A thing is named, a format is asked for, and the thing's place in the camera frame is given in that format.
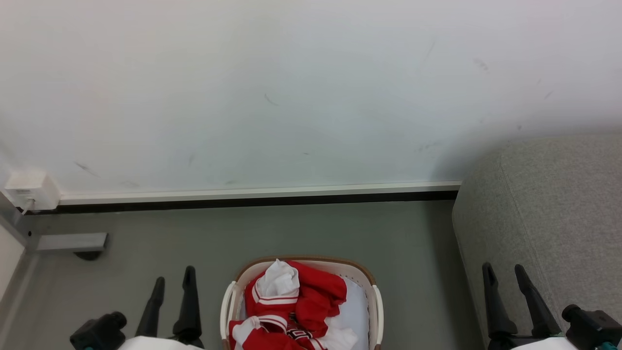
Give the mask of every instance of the baseboard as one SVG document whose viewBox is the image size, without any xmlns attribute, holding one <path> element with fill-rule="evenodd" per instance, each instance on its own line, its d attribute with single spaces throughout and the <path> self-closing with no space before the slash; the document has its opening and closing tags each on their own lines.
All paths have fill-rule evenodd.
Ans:
<svg viewBox="0 0 622 350">
<path fill-rule="evenodd" d="M 461 181 L 63 195 L 39 214 L 455 199 Z"/>
</svg>

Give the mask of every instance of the white cloth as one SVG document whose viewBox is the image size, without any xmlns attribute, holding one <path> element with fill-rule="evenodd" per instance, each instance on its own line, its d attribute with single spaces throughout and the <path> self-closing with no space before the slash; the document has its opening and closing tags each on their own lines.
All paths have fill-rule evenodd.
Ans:
<svg viewBox="0 0 622 350">
<path fill-rule="evenodd" d="M 126 340 L 119 350 L 201 350 L 176 340 L 138 336 Z"/>
<path fill-rule="evenodd" d="M 277 259 L 266 274 L 255 284 L 260 298 L 271 296 L 298 296 L 300 280 L 298 270 Z"/>
<path fill-rule="evenodd" d="M 568 339 L 563 337 L 551 337 L 535 343 L 519 346 L 520 350 L 577 350 Z"/>
<path fill-rule="evenodd" d="M 352 328 L 341 328 L 338 319 L 327 317 L 325 322 L 328 331 L 323 337 L 317 338 L 324 349 L 350 350 L 358 342 L 358 337 Z"/>
<path fill-rule="evenodd" d="M 369 350 L 369 313 L 365 291 L 349 278 L 343 278 L 348 288 L 346 302 L 339 306 L 339 314 L 334 321 L 342 328 L 351 328 L 358 336 L 352 350 Z"/>
<path fill-rule="evenodd" d="M 257 316 L 251 316 L 241 324 L 233 327 L 232 337 L 235 339 L 237 344 L 242 344 L 246 341 L 246 338 L 248 338 L 248 335 L 251 334 L 254 329 L 259 329 L 260 327 L 261 322 L 259 321 L 259 318 Z"/>
</svg>

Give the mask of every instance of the white wall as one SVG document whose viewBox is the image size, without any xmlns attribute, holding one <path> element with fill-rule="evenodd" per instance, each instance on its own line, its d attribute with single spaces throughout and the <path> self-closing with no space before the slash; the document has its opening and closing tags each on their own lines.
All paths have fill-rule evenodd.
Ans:
<svg viewBox="0 0 622 350">
<path fill-rule="evenodd" d="M 454 180 L 622 127 L 618 0 L 0 6 L 3 166 L 64 194 Z"/>
<path fill-rule="evenodd" d="M 0 300 L 9 286 L 17 263 L 24 253 L 24 246 L 0 226 Z"/>
</svg>

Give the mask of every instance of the gray floor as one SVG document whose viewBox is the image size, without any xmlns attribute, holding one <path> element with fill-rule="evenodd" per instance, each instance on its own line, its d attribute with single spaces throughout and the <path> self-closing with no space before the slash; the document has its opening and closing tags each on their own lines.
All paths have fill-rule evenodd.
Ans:
<svg viewBox="0 0 622 350">
<path fill-rule="evenodd" d="M 349 258 L 371 270 L 385 305 L 384 349 L 483 349 L 451 223 L 452 201 L 125 212 L 37 218 L 37 233 L 109 232 L 95 262 L 46 255 L 5 349 L 70 349 L 68 337 L 114 310 L 136 330 L 166 278 L 160 336 L 170 336 L 186 265 L 197 269 L 207 349 L 220 349 L 227 284 L 250 260 L 277 254 Z"/>
</svg>

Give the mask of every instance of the basket rim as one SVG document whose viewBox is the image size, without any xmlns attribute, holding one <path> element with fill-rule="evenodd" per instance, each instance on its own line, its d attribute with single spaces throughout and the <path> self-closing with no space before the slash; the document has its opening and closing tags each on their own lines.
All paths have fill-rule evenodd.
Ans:
<svg viewBox="0 0 622 350">
<path fill-rule="evenodd" d="M 275 261 L 276 259 L 294 260 L 294 261 L 310 261 L 310 262 L 332 262 L 332 263 L 350 265 L 352 267 L 359 269 L 361 272 L 363 272 L 363 274 L 369 280 L 369 283 L 371 285 L 373 286 L 376 285 L 376 279 L 374 278 L 374 276 L 371 274 L 371 272 L 366 267 L 362 266 L 361 264 L 354 262 L 352 260 L 348 260 L 344 258 L 328 257 L 325 255 L 271 255 L 268 257 L 255 259 L 247 263 L 246 266 L 244 266 L 244 268 L 240 271 L 240 273 L 236 277 L 235 282 L 238 282 L 240 277 L 242 277 L 242 274 L 246 272 L 246 270 L 248 270 L 252 266 L 257 265 L 259 263 Z"/>
</svg>

